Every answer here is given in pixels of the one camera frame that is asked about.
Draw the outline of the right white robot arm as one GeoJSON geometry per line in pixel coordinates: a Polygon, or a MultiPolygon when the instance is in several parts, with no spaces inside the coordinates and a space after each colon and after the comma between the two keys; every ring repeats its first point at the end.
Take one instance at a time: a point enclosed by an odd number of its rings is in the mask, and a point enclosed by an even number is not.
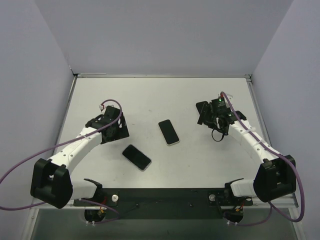
{"type": "Polygon", "coordinates": [[[258,166],[254,179],[242,178],[226,184],[232,196],[257,197],[267,203],[296,191],[296,176],[292,169],[295,160],[290,155],[286,156],[286,160],[280,158],[280,153],[256,133],[240,111],[232,111],[224,97],[211,102],[201,101],[195,106],[199,113],[199,125],[206,125],[223,137],[231,136],[258,166]]]}

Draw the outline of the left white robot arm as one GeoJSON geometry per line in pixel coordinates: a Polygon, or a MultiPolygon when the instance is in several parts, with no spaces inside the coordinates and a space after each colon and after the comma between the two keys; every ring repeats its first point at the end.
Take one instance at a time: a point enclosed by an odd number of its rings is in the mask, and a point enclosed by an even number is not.
{"type": "Polygon", "coordinates": [[[39,159],[33,168],[30,194],[58,209],[70,200],[85,199],[90,205],[104,203],[101,183],[85,178],[72,182],[71,173],[95,147],[129,137],[122,110],[108,105],[103,114],[89,120],[76,141],[49,159],[39,159]]]}

